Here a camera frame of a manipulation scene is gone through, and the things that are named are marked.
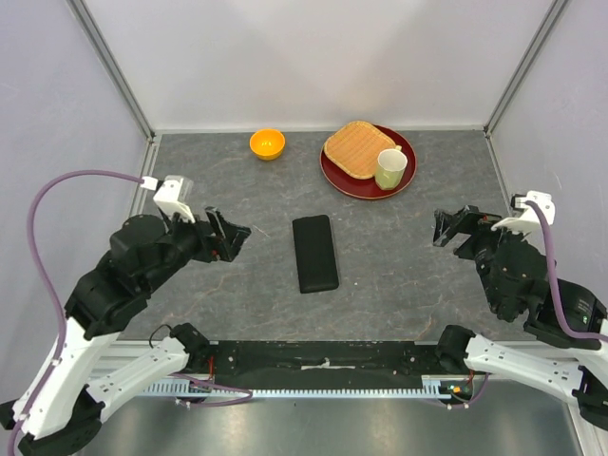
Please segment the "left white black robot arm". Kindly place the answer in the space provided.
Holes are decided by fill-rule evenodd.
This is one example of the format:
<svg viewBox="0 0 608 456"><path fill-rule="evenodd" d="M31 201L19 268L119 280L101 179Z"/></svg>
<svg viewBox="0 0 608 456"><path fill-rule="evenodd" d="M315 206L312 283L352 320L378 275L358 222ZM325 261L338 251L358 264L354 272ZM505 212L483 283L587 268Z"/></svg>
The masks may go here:
<svg viewBox="0 0 608 456"><path fill-rule="evenodd" d="M206 219L139 215L109 240L99 263L77 282L60 315L66 324L49 365L23 396L1 406L1 425L13 437L9 451L24 455L72 455L97 435L102 424L150 385L174 373L208 368L211 345L189 323L170 330L160 343L128 365L91 379L102 354L151 295L190 261L233 261L251 235L215 208Z"/></svg>

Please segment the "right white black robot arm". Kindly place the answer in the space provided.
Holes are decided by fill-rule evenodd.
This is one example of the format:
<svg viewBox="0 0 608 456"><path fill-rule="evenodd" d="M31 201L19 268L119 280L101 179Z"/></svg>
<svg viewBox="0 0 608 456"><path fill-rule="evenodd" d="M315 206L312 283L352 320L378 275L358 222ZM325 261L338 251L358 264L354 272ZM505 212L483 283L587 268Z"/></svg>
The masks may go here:
<svg viewBox="0 0 608 456"><path fill-rule="evenodd" d="M607 309L588 289L557 277L546 205L527 200L517 218L501 218L475 206L434 213L433 243L465 241L456 257L471 260L490 311L560 349L559 362L509 349L457 325L444 329L435 349L437 367L449 374L498 374L551 394L579 409L597 428L607 428Z"/></svg>

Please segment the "black zip tool case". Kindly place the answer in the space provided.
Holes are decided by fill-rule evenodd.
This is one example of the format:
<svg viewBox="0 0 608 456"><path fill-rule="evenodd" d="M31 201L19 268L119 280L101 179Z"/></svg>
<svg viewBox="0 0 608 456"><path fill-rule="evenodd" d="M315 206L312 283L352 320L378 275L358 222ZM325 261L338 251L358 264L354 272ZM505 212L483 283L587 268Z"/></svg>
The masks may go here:
<svg viewBox="0 0 608 456"><path fill-rule="evenodd" d="M327 215L297 218L292 222L299 290L302 294L339 287L333 231Z"/></svg>

